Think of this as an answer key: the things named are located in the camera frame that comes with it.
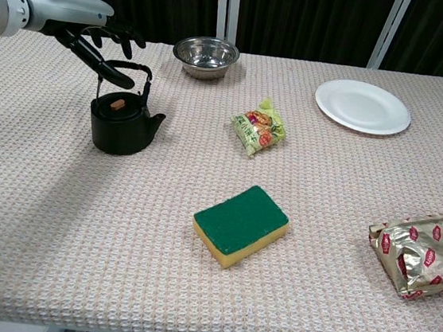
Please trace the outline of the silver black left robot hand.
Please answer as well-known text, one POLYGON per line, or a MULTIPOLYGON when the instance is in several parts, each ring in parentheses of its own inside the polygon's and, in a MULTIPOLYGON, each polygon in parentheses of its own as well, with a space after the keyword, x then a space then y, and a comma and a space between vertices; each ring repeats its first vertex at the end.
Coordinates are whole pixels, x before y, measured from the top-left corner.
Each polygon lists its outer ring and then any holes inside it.
POLYGON ((121 45, 124 57, 131 59, 134 41, 146 47, 143 36, 128 21, 115 16, 114 9, 103 0, 26 0, 29 5, 27 30, 54 37, 71 50, 100 78, 124 89, 132 89, 129 76, 116 70, 104 60, 98 49, 102 36, 108 36, 121 45))

